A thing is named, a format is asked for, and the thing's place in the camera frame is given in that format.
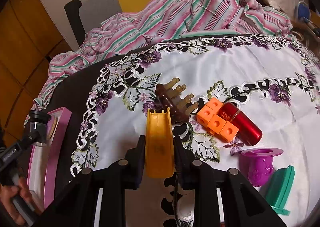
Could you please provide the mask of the orange plastic slide toy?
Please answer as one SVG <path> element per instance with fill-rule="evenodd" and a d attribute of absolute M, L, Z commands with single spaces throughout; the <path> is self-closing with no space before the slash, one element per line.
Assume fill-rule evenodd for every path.
<path fill-rule="evenodd" d="M 170 178 L 174 174 L 174 145 L 170 109 L 148 110 L 146 121 L 145 170 L 149 178 Z"/>

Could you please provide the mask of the orange cube blocks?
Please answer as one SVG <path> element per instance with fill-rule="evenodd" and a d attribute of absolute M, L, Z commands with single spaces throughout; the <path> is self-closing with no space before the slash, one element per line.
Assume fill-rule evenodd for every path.
<path fill-rule="evenodd" d="M 222 106 L 223 103 L 221 101 L 212 97 L 197 113 L 196 120 L 208 133 L 216 135 L 224 142 L 230 143 L 236 137 L 239 129 L 217 115 Z"/>

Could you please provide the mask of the grey jar with black lid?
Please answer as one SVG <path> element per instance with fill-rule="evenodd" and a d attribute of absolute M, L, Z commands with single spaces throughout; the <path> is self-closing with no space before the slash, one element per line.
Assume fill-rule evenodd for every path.
<path fill-rule="evenodd" d="M 47 129 L 51 115 L 45 112 L 31 110 L 27 123 L 28 136 L 34 146 L 47 146 Z"/>

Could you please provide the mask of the red metallic capsule case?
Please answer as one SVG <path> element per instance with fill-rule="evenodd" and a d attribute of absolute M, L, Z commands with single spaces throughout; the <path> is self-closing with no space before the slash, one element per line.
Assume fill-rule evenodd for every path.
<path fill-rule="evenodd" d="M 261 140 L 262 130 L 233 103 L 223 104 L 217 115 L 239 129 L 237 136 L 246 145 L 254 146 Z"/>

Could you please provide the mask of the brown hair brush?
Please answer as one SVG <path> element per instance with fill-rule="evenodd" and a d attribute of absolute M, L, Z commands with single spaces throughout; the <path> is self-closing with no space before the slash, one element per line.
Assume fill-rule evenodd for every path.
<path fill-rule="evenodd" d="M 194 95 L 187 94 L 184 98 L 181 94 L 186 90 L 185 84 L 178 85 L 180 79 L 174 77 L 166 84 L 156 85 L 156 97 L 164 110 L 170 110 L 171 122 L 188 122 L 193 111 L 199 108 L 198 102 L 192 102 Z"/>

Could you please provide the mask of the magenta plastic cup mould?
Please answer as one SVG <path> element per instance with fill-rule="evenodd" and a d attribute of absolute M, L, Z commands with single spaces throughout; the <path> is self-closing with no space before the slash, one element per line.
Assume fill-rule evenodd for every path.
<path fill-rule="evenodd" d="M 240 171 L 255 187 L 266 184 L 274 173 L 273 158 L 283 154 L 281 148 L 251 148 L 240 152 Z"/>

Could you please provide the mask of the teal plastic stand toy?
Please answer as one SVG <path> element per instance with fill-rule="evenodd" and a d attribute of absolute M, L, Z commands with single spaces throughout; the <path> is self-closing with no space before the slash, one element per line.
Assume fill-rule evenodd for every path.
<path fill-rule="evenodd" d="M 290 211 L 285 209 L 285 205 L 291 192 L 295 173 L 295 168 L 289 165 L 276 170 L 272 175 L 265 200 L 278 215 L 288 216 L 290 214 Z"/>

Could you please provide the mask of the pink-rimmed white tray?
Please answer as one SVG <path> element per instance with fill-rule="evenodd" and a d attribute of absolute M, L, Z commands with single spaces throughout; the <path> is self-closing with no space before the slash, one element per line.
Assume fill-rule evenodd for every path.
<path fill-rule="evenodd" d="M 44 210 L 54 200 L 57 163 L 68 122 L 72 115 L 65 107 L 48 113 L 45 143 L 33 145 L 31 150 L 27 184 L 36 205 Z"/>

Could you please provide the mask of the white floral embroidered cloth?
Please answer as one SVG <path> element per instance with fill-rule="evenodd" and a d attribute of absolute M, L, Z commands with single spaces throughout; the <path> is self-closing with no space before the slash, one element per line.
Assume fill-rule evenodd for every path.
<path fill-rule="evenodd" d="M 71 173 L 97 172 L 146 137 L 143 181 L 126 192 L 126 226 L 199 226 L 173 138 L 192 163 L 236 167 L 285 226 L 319 199 L 319 58 L 299 41 L 238 35 L 162 42 L 95 65 Z"/>

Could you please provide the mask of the wooden cabinet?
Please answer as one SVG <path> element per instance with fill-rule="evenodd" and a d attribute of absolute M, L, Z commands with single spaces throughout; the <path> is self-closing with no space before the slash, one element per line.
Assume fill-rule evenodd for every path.
<path fill-rule="evenodd" d="M 20 139 L 50 60 L 71 48 L 40 0 L 8 0 L 1 10 L 1 127 L 5 145 Z"/>

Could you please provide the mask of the pink green striped cloth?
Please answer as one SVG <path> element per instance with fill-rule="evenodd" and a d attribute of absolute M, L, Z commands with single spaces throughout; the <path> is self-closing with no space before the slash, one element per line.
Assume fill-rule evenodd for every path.
<path fill-rule="evenodd" d="M 188 32 L 287 35 L 292 28 L 286 14 L 257 0 L 151 0 L 140 12 L 115 14 L 91 29 L 78 50 L 55 56 L 32 108 L 45 109 L 64 79 L 115 54 L 178 39 Z"/>

